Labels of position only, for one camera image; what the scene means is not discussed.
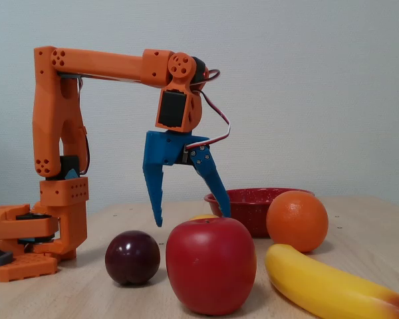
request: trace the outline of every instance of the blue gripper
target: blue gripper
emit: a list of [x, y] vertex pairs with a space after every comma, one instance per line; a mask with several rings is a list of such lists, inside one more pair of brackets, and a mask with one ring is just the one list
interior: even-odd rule
[[191, 133], [149, 131], [146, 134], [143, 171], [157, 226], [162, 226], [163, 165], [194, 166], [219, 203], [223, 216], [231, 217], [229, 196], [216, 170], [209, 148], [205, 146], [185, 152], [186, 145], [205, 140], [207, 138], [193, 136]]

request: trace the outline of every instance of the robotic arm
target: robotic arm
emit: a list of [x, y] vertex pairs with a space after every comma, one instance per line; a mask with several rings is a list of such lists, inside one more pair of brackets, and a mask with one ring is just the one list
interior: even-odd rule
[[[219, 75], [198, 58], [172, 51], [142, 56], [39, 47], [35, 54], [34, 161], [40, 201], [0, 206], [0, 281], [53, 274], [57, 263], [76, 257], [87, 238], [86, 201], [90, 152], [80, 110], [82, 78], [137, 82], [159, 88], [156, 127], [146, 134], [143, 172], [157, 226], [162, 225], [163, 165], [191, 165], [230, 217], [229, 197], [209, 145], [229, 135], [230, 122], [201, 89]], [[201, 96], [229, 124], [225, 136], [193, 136], [202, 115]], [[59, 141], [63, 142], [60, 155]], [[57, 230], [60, 238], [54, 239]]]
[[172, 51], [147, 49], [142, 56], [127, 56], [78, 49], [36, 48], [33, 139], [37, 173], [48, 178], [61, 172], [61, 138], [64, 155], [78, 156], [81, 171], [88, 168], [78, 78], [138, 82], [161, 88], [156, 126], [187, 133], [199, 124], [202, 114], [201, 98], [191, 91], [190, 84], [192, 80], [201, 82], [206, 76], [208, 70], [201, 60]]
[[[204, 143], [207, 138], [192, 136], [202, 115], [201, 89], [213, 79], [210, 73], [200, 59], [172, 51], [146, 49], [142, 56], [128, 56], [36, 48], [33, 139], [35, 169], [46, 178], [42, 183], [87, 172], [90, 154], [77, 88], [81, 78], [137, 82], [161, 89], [155, 125], [167, 130], [148, 132], [145, 145], [143, 170], [157, 225], [162, 224], [162, 166], [175, 163], [194, 166], [219, 201], [223, 215], [230, 216], [229, 197]], [[59, 153], [60, 139], [64, 156]], [[42, 205], [50, 206], [47, 201], [47, 196], [41, 197]]]

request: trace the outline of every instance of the cable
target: cable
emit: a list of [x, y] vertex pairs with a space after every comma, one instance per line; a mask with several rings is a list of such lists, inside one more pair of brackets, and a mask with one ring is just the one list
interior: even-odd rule
[[211, 81], [215, 80], [216, 78], [218, 78], [220, 76], [220, 70], [214, 68], [213, 70], [209, 70], [208, 74], [209, 75], [214, 74], [214, 75], [211, 78], [210, 77], [209, 78], [205, 78], [202, 81], [199, 81], [199, 82], [196, 82], [196, 83], [191, 83], [190, 85], [193, 86], [193, 85], [199, 85], [199, 84], [202, 84], [202, 83], [211, 82]]
[[[215, 80], [216, 78], [219, 77], [220, 75], [220, 71], [215, 69], [215, 70], [210, 70], [209, 73], [215, 73], [214, 76], [212, 76], [211, 78], [207, 78], [204, 81], [201, 82], [197, 82], [197, 83], [193, 83], [191, 84], [191, 86], [193, 85], [197, 85], [197, 84], [201, 84], [201, 83], [205, 83], [205, 82], [210, 82], [212, 80]], [[229, 134], [231, 133], [231, 121], [229, 121], [229, 119], [226, 117], [226, 115], [219, 110], [219, 108], [213, 104], [213, 102], [208, 98], [207, 95], [205, 95], [205, 93], [201, 90], [193, 90], [192, 92], [197, 92], [202, 94], [202, 96], [204, 97], [205, 101], [207, 102], [208, 105], [210, 105], [210, 107], [221, 116], [221, 118], [223, 118], [225, 120], [225, 122], [227, 123], [228, 127], [227, 127], [227, 132], [224, 135], [218, 136], [216, 138], [210, 138], [208, 140], [202, 141], [202, 142], [196, 142], [196, 143], [192, 143], [192, 144], [188, 144], [185, 149], [190, 150], [192, 148], [198, 148], [200, 146], [207, 146], [213, 143], [216, 143], [218, 141], [224, 140], [225, 138], [227, 138], [229, 136]]]
[[[82, 78], [78, 78], [78, 103], [80, 103], [80, 93], [81, 93], [81, 89], [82, 89]], [[86, 165], [86, 169], [84, 171], [80, 172], [80, 175], [86, 175], [87, 171], [88, 171], [88, 167], [90, 166], [90, 148], [88, 146], [88, 139], [86, 136], [86, 150], [87, 150], [87, 165]]]

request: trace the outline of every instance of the white wall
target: white wall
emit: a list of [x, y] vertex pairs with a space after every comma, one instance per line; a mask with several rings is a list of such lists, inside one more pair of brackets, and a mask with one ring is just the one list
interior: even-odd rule
[[[220, 68], [205, 87], [231, 118], [212, 147], [227, 188], [304, 187], [399, 204], [399, 1], [0, 1], [0, 203], [34, 203], [33, 48], [184, 51]], [[159, 90], [85, 80], [89, 211], [147, 201], [144, 139]], [[225, 131], [205, 107], [195, 134]], [[200, 199], [167, 167], [164, 200]]]

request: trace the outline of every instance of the plastic fruit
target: plastic fruit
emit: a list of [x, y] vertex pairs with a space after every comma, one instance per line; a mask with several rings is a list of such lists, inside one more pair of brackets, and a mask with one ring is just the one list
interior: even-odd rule
[[167, 241], [166, 264], [180, 302], [193, 312], [216, 316], [241, 308], [257, 268], [253, 239], [232, 218], [178, 225]]
[[119, 284], [144, 284], [160, 267], [157, 242], [143, 231], [116, 236], [105, 254], [106, 271]]
[[287, 191], [270, 204], [266, 226], [275, 243], [288, 244], [306, 253], [318, 248], [325, 240], [328, 215], [314, 195]]
[[320, 263], [292, 246], [270, 246], [272, 284], [301, 308], [324, 319], [399, 319], [399, 294]]
[[212, 214], [203, 214], [203, 215], [196, 215], [190, 219], [190, 221], [195, 221], [196, 219], [208, 219], [208, 218], [219, 218], [219, 216], [215, 216]]

